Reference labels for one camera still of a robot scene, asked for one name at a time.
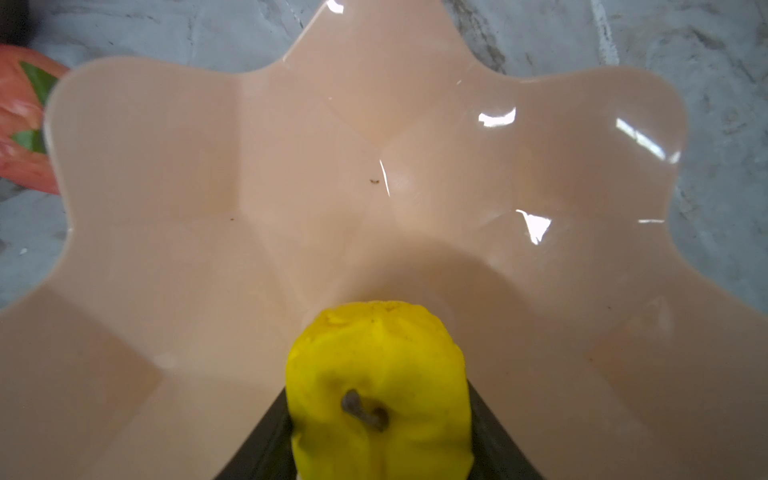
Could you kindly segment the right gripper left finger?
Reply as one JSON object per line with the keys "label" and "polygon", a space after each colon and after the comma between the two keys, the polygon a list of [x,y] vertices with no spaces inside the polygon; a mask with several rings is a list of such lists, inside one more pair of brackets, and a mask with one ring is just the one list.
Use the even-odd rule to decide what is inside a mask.
{"label": "right gripper left finger", "polygon": [[295,480],[292,429],[282,390],[215,480]]}

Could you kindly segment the red fake strawberry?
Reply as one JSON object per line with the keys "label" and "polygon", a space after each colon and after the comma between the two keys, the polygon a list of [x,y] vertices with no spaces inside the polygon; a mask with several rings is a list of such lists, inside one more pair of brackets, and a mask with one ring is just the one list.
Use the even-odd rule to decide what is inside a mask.
{"label": "red fake strawberry", "polygon": [[1,46],[1,177],[58,195],[43,135],[44,110],[65,65],[29,48]]}

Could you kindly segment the yellow fake apple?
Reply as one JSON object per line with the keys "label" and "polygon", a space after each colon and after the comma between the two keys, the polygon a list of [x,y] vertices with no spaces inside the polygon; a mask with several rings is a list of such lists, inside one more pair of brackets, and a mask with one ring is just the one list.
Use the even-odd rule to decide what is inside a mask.
{"label": "yellow fake apple", "polygon": [[465,358],[421,305],[321,311],[286,362],[302,479],[466,479],[474,464]]}

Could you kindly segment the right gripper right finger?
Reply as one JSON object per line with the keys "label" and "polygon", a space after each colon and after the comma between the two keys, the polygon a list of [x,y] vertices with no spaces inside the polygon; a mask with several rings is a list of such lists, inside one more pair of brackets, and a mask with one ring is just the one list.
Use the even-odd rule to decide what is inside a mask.
{"label": "right gripper right finger", "polygon": [[474,456],[468,480],[543,480],[475,387],[468,386]]}

